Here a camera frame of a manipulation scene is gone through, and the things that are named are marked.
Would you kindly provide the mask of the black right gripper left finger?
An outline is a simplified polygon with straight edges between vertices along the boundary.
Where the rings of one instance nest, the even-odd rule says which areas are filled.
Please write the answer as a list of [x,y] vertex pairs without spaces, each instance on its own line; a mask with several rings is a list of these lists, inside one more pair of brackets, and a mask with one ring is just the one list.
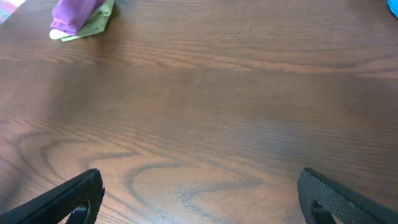
[[89,169],[1,215],[5,224],[94,224],[105,189],[100,171]]

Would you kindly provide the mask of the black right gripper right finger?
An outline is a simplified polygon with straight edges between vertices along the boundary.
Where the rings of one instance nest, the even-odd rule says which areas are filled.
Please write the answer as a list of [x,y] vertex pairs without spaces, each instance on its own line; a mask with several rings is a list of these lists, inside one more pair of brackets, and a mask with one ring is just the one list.
[[397,212],[309,167],[301,171],[297,191],[307,224],[397,224]]

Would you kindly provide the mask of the purple microfiber cloth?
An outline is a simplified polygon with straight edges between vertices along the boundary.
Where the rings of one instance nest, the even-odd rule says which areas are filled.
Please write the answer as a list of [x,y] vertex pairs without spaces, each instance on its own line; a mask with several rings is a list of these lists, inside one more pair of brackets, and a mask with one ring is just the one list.
[[52,10],[52,29],[75,35],[104,0],[59,0]]

